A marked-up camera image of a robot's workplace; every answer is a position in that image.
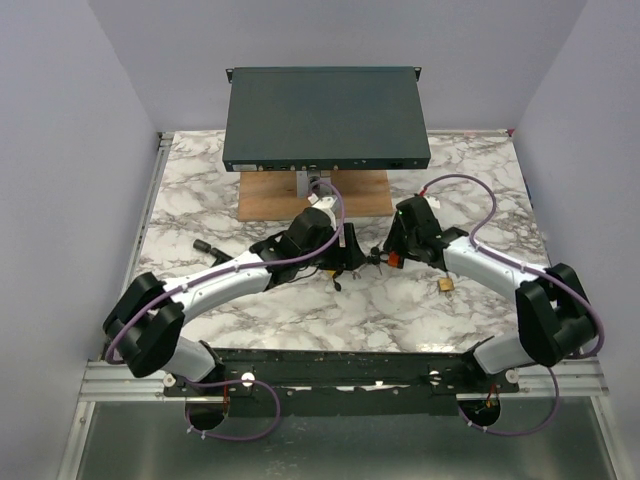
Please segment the orange padlock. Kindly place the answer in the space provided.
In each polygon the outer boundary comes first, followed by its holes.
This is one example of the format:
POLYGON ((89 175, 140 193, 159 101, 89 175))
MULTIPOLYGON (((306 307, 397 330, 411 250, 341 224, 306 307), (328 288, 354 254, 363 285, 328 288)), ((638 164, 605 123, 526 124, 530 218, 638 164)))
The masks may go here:
POLYGON ((399 255, 396 252, 389 252, 386 256, 385 263, 391 267, 396 269, 404 268, 404 257, 399 255))

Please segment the brass padlock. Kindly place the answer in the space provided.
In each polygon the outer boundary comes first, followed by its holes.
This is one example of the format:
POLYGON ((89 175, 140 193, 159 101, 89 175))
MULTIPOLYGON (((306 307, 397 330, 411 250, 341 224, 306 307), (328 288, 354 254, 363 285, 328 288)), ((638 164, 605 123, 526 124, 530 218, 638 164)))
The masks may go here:
POLYGON ((438 291, 441 294, 451 294, 456 290, 454 278, 449 272, 444 273, 437 280, 438 291))

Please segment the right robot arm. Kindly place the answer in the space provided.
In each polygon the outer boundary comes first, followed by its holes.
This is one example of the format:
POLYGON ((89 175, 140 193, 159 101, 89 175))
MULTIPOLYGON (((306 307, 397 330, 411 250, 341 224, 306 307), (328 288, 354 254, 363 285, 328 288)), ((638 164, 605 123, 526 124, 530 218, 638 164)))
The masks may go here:
POLYGON ((597 335, 594 314, 573 268, 544 268, 474 246, 467 232, 442 229, 428 201, 414 196, 397 204, 383 252, 401 268, 406 260, 476 281, 514 303, 517 330, 471 348, 460 379, 480 392, 497 373, 528 364, 552 367, 597 335))

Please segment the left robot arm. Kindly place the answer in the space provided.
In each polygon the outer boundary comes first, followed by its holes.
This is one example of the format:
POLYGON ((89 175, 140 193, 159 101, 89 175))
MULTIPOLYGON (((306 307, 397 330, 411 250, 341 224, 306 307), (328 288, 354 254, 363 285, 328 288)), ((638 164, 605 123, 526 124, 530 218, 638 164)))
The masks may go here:
POLYGON ((286 230, 197 274, 136 277, 103 323, 110 341, 106 358, 120 356, 136 378, 164 371, 201 395, 212 394, 221 385, 222 362, 206 342, 182 337, 186 323, 237 298, 288 284, 307 267, 339 275, 366 261, 353 224, 338 225, 328 213, 308 207, 286 230))

